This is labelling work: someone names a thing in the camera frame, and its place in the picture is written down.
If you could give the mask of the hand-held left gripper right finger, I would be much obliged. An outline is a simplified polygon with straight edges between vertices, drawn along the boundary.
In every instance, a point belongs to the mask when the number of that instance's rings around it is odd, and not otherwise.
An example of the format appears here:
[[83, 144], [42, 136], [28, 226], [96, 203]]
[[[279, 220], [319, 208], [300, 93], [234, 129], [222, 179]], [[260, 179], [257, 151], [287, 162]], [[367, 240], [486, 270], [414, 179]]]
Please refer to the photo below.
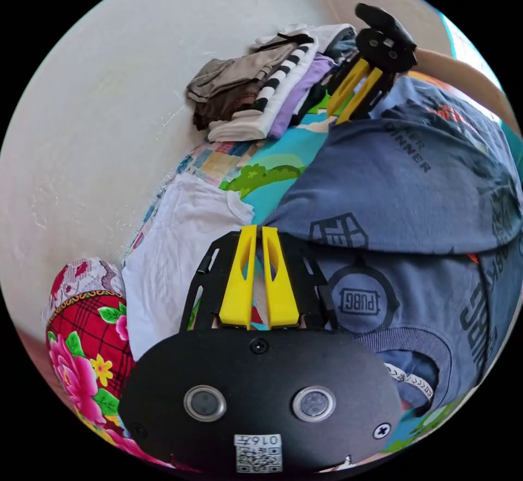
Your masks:
[[300, 313], [277, 228], [262, 227], [261, 240], [268, 327], [278, 329], [297, 326]]

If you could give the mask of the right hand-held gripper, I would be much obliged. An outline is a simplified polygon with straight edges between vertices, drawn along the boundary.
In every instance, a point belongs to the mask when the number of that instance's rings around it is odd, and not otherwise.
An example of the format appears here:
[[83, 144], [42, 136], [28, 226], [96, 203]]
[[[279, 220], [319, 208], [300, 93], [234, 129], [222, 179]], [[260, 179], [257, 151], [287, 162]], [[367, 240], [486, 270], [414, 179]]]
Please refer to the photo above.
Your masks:
[[366, 118], [392, 89], [398, 75], [416, 64], [416, 44], [406, 33], [387, 37], [366, 28], [356, 37], [356, 52], [328, 85], [327, 116], [338, 113], [336, 124]]

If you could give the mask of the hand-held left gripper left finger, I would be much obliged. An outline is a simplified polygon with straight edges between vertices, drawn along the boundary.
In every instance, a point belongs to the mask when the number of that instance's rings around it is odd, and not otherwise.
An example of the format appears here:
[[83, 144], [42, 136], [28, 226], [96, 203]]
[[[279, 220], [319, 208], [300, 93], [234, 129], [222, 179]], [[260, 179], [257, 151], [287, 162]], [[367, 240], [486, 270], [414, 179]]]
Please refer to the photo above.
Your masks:
[[257, 227], [245, 226], [236, 234], [238, 242], [218, 317], [222, 325], [249, 329], [252, 318]]

